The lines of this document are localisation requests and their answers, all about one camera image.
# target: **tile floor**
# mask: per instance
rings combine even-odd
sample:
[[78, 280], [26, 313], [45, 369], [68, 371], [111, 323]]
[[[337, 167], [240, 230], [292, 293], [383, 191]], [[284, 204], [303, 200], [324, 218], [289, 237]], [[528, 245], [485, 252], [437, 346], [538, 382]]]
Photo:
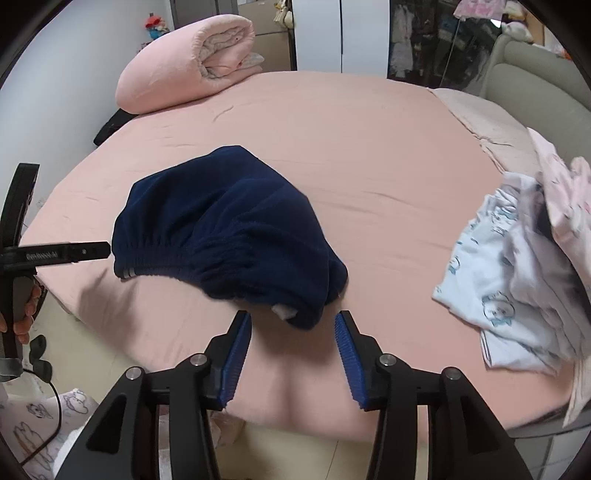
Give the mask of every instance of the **tile floor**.
[[[54, 369], [59, 392], [81, 388], [100, 401], [134, 363], [104, 344], [48, 295], [31, 337], [47, 337], [44, 356]], [[12, 393], [31, 395], [35, 384], [21, 377]], [[43, 387], [46, 395], [49, 387]], [[217, 450], [220, 472], [231, 480], [362, 480], [371, 444], [311, 437], [247, 424], [238, 440]], [[427, 449], [419, 448], [417, 479], [427, 478]]]

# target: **metal screw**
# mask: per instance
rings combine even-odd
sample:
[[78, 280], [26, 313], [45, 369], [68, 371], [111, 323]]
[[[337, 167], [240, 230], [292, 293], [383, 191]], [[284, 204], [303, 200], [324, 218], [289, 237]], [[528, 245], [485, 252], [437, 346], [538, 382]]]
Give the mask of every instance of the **metal screw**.
[[200, 367], [201, 365], [205, 365], [207, 363], [207, 355], [204, 353], [196, 353], [189, 359], [189, 361], [191, 362], [191, 365]]
[[396, 363], [396, 357], [391, 353], [380, 355], [379, 362], [385, 367], [391, 367]]
[[131, 367], [127, 369], [127, 372], [125, 372], [125, 376], [130, 380], [135, 380], [136, 378], [139, 378], [141, 374], [142, 369], [140, 367]]
[[450, 367], [445, 369], [445, 376], [449, 378], [449, 380], [460, 380], [462, 377], [462, 372], [460, 372], [457, 368]]

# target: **blue textured gripper pad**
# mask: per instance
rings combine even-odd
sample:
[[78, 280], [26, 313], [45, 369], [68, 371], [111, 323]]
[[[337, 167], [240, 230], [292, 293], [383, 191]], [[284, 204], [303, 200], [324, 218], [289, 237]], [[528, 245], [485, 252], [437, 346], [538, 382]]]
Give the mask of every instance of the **blue textured gripper pad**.
[[353, 399], [359, 403], [360, 408], [365, 408], [368, 403], [368, 395], [363, 368], [345, 319], [340, 313], [335, 317], [335, 339]]
[[234, 398], [234, 393], [236, 393], [238, 379], [240, 379], [242, 366], [248, 352], [248, 345], [251, 342], [251, 333], [252, 319], [250, 314], [246, 314], [222, 369], [222, 387], [217, 397], [222, 407], [226, 407], [228, 402]]

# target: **dark blue garment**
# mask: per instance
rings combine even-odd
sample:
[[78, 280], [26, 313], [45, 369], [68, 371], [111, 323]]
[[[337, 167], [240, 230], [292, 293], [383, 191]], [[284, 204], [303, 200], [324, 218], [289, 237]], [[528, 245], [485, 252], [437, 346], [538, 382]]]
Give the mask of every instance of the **dark blue garment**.
[[242, 147], [136, 182], [112, 249], [120, 278], [165, 275], [214, 299], [285, 304], [303, 329], [347, 281], [308, 198]]

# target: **pink fitted sheet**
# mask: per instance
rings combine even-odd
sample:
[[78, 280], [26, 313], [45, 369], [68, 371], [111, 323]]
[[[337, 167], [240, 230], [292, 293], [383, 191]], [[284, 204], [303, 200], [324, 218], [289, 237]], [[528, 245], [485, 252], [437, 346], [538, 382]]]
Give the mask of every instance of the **pink fitted sheet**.
[[[570, 365], [558, 378], [487, 371], [478, 332], [431, 300], [459, 232], [501, 174], [421, 87], [345, 74], [264, 73], [138, 117], [55, 188], [23, 243], [110, 241], [133, 182], [233, 144], [309, 197], [347, 265], [349, 284], [311, 332], [289, 327], [267, 307], [246, 306], [254, 332], [228, 412], [282, 429], [371, 440], [377, 416], [352, 400], [334, 342], [340, 309], [412, 367], [461, 368], [506, 427], [567, 402]], [[112, 257], [43, 268], [39, 277], [98, 335], [150, 370], [204, 350], [245, 307], [171, 278], [123, 282]]]

